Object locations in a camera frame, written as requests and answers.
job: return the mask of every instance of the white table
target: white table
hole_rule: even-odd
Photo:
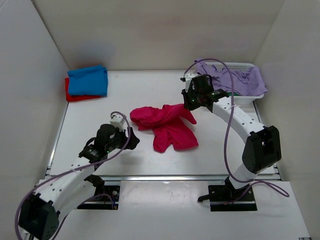
[[[309,233],[289,182],[285,198],[253,187],[258,211],[210,212],[206,181],[122,181],[118,210],[74,210],[56,240],[298,240]]]
[[[68,105],[60,137],[55,149],[50,175],[66,171],[77,158],[85,143],[95,137],[100,125],[109,123],[110,113],[120,111],[127,116],[139,107],[161,108],[164,104],[183,103],[180,81],[182,70],[109,71],[108,96],[101,99],[72,102]],[[258,120],[253,104],[242,108]],[[140,143],[134,150],[126,150],[117,158],[104,163],[95,172],[100,176],[160,176],[160,175],[226,175],[223,145],[227,124],[209,112],[198,108],[192,112],[196,125],[188,124],[197,137],[199,147],[175,151],[170,146],[165,153],[153,149],[152,131],[138,131]],[[232,170],[242,163],[244,143],[232,129],[228,140],[228,161]],[[274,174],[274,168],[262,174]]]

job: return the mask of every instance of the folded garment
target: folded garment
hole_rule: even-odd
[[[108,72],[101,65],[68,71],[71,96],[106,96],[108,91]]]
[[[197,123],[183,104],[163,105],[162,109],[144,106],[130,113],[130,118],[137,124],[138,130],[152,129],[155,134],[153,148],[160,153],[164,153],[171,144],[175,150],[190,149],[199,145],[194,133],[180,117],[192,124]]]
[[[212,76],[214,89],[222,89],[227,93],[231,93],[231,78],[225,67],[222,70],[218,70],[216,66],[208,66],[202,61],[195,65],[195,69],[198,74]],[[257,66],[250,67],[245,72],[240,70],[231,70],[231,72],[233,74],[235,93],[241,96],[259,96],[268,91]]]
[[[65,99],[68,102],[79,102],[83,100],[89,100],[89,99],[98,99],[101,96],[95,96],[95,95],[82,95],[82,96],[71,96],[68,93],[68,88],[69,88],[69,78],[65,78]]]

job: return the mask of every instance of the stack of folded clothes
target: stack of folded clothes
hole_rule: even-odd
[[[65,97],[68,102],[98,99],[107,96],[108,71],[101,65],[68,71]]]

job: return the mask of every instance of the crumpled red garment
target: crumpled red garment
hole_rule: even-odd
[[[164,153],[171,144],[175,150],[186,150],[199,145],[194,133],[180,117],[192,124],[197,123],[183,104],[163,105],[162,109],[144,106],[130,113],[131,121],[137,124],[139,131],[152,129],[155,134],[153,148],[160,153]]]

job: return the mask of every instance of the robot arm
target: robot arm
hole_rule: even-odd
[[[100,165],[78,168],[104,160],[113,150],[124,147],[128,140],[125,120],[121,115],[114,114],[110,123],[100,126],[96,137],[86,143],[71,164],[69,170],[77,170],[40,186],[24,201],[18,220],[20,227],[37,239],[48,240],[65,216],[93,197],[96,188],[104,187],[104,181],[93,174]],[[130,128],[130,139],[125,149],[133,150],[139,142]]]
[[[239,181],[230,176],[225,180],[225,187],[232,200],[234,196],[239,196],[238,193],[244,190],[250,180],[255,179],[261,171],[281,159],[279,131],[274,126],[266,127],[255,121],[238,106],[232,106],[231,98],[225,91],[214,90],[211,76],[190,73],[181,80],[185,82],[182,95],[186,109],[207,107],[209,111],[228,123],[233,108],[231,127],[242,138],[245,147],[242,164],[232,174]],[[200,197],[199,201],[205,199],[209,199],[209,196]]]

